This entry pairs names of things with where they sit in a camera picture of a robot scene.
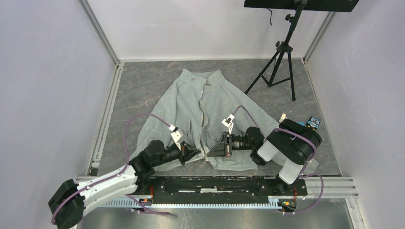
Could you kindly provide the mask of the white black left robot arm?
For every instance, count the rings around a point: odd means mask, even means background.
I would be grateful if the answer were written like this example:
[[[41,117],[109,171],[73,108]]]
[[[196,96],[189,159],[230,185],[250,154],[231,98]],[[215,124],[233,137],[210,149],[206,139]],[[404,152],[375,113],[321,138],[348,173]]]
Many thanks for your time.
[[[182,141],[165,146],[160,140],[151,141],[128,164],[106,175],[76,183],[64,181],[48,202],[51,223],[59,229],[69,229],[95,208],[127,194],[149,191],[149,178],[155,167],[172,161],[184,165],[201,151]]]

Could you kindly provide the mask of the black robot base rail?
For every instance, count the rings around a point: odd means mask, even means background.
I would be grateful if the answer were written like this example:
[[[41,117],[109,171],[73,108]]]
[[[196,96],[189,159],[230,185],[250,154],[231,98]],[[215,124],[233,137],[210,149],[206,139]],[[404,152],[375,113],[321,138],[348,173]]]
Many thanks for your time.
[[[282,198],[296,200],[307,195],[306,183],[297,179],[289,187],[276,178],[265,177],[152,177],[139,190],[117,197],[101,206],[121,199],[118,206],[131,211],[167,216],[158,208],[293,208]]]

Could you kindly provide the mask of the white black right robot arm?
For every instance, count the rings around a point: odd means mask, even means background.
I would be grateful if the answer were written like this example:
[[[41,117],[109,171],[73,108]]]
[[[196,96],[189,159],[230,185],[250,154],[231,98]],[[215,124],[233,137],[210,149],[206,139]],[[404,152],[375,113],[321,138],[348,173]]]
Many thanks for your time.
[[[321,143],[322,138],[314,127],[285,119],[268,136],[255,126],[249,127],[244,136],[223,132],[219,143],[207,155],[230,157],[233,151],[251,150],[253,162],[264,166],[281,153],[287,159],[276,177],[276,189],[287,195],[295,189],[296,180],[302,176]]]

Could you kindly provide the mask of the grey zip-up jacket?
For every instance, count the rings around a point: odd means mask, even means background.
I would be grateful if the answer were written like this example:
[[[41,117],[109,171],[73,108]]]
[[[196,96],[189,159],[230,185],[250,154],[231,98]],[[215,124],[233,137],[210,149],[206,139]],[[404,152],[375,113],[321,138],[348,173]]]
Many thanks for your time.
[[[230,158],[206,156],[218,143],[221,133],[226,131],[222,120],[231,113],[235,113],[233,134],[236,135],[255,125],[268,135],[279,125],[276,119],[227,81],[220,70],[192,73],[184,69],[146,120],[132,156],[136,157],[152,140],[171,145],[173,140],[168,126],[173,124],[184,131],[188,144],[200,150],[193,161],[206,160],[217,170],[257,170],[258,165],[248,151],[235,152]]]

